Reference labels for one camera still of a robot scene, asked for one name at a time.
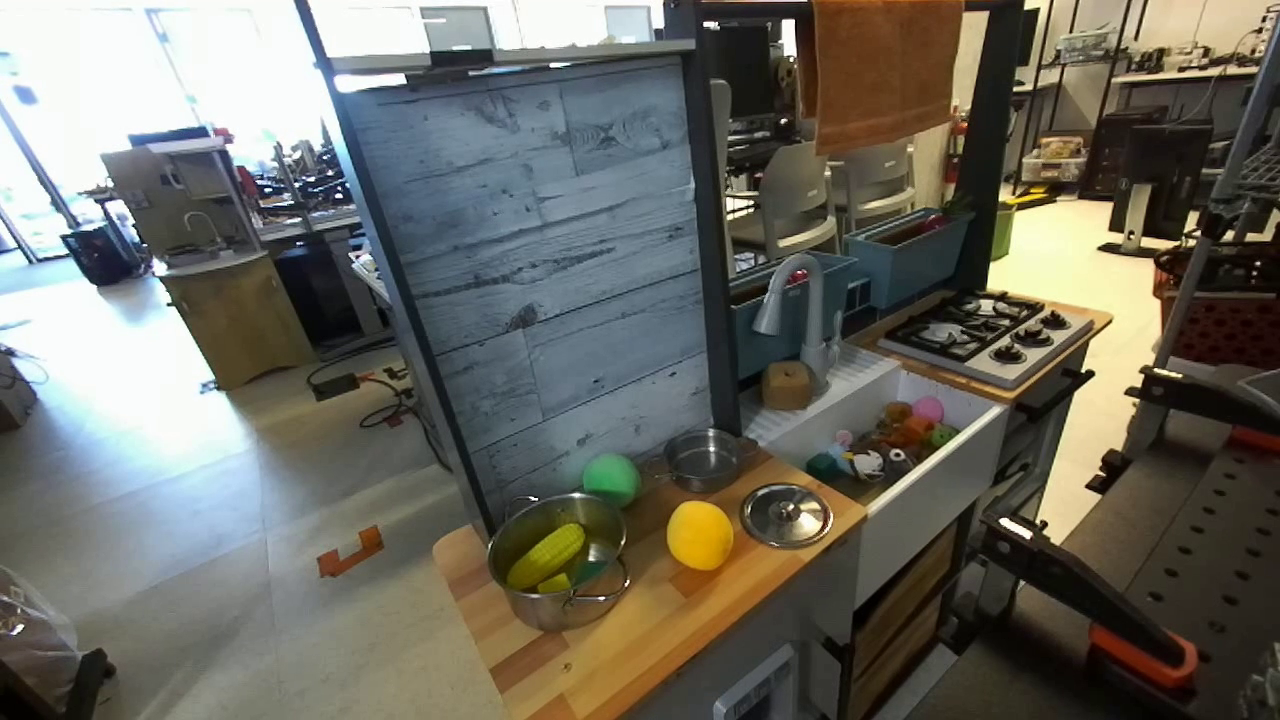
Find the red item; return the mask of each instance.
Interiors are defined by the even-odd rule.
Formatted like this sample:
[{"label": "red item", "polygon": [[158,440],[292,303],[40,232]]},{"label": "red item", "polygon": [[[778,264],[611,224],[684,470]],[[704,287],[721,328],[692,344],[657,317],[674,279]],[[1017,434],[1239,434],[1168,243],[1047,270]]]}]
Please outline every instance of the red item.
[{"label": "red item", "polygon": [[345,575],[347,569],[366,565],[367,556],[383,551],[383,530],[375,524],[355,530],[362,546],[342,556],[335,546],[320,551],[320,575]]},{"label": "red item", "polygon": [[1183,645],[1181,665],[1161,665],[1156,657],[1150,657],[1145,648],[1127,645],[1126,634],[1118,634],[1099,622],[1094,622],[1094,630],[1090,630],[1090,648],[1099,650],[1105,659],[1127,668],[1133,676],[1156,684],[1161,690],[1183,690],[1183,689],[1191,689],[1191,681],[1199,670],[1199,648],[1183,634],[1174,634],[1174,638]]},{"label": "red item", "polygon": [[1233,427],[1228,443],[1280,455],[1280,434],[1255,427]]}]

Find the lemon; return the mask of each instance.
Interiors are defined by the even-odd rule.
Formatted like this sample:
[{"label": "lemon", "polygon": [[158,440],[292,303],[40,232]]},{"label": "lemon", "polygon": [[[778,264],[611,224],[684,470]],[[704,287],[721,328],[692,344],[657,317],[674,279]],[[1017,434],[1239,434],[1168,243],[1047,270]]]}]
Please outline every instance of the lemon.
[{"label": "lemon", "polygon": [[678,565],[716,572],[734,551],[734,521],[721,504],[684,499],[669,521],[669,551]]}]

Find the monitor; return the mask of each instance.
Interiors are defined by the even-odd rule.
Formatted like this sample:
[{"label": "monitor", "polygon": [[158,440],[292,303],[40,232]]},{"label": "monitor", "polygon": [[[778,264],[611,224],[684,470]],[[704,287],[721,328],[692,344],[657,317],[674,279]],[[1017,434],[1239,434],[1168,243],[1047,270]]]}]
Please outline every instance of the monitor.
[{"label": "monitor", "polygon": [[734,121],[774,121],[780,79],[774,62],[769,22],[721,22],[704,26],[708,72],[734,87]]},{"label": "monitor", "polygon": [[432,50],[491,50],[490,6],[422,6]]},{"label": "monitor", "polygon": [[603,33],[611,44],[650,44],[653,38],[650,5],[603,5]]}]

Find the pot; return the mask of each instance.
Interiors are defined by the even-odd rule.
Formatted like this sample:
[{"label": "pot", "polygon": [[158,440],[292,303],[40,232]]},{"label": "pot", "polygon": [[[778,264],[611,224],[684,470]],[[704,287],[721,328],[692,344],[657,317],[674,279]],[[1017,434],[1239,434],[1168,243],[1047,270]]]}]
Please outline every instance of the pot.
[{"label": "pot", "polygon": [[[587,546],[567,565],[567,592],[517,592],[506,584],[508,569],[554,528],[583,524]],[[508,516],[490,538],[490,575],[506,586],[514,610],[540,628],[559,630],[575,622],[593,622],[611,610],[611,604],[632,586],[632,572],[626,565],[628,521],[601,494],[563,490],[545,494]]]}]

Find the cardboard box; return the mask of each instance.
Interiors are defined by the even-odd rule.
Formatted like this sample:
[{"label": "cardboard box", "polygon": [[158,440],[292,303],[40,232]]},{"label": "cardboard box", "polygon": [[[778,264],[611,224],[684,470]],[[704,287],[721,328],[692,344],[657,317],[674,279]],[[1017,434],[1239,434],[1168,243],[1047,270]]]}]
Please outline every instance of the cardboard box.
[{"label": "cardboard box", "polygon": [[17,364],[7,357],[0,357],[0,433],[20,427],[35,408],[35,390],[23,380],[23,370],[17,370]]}]

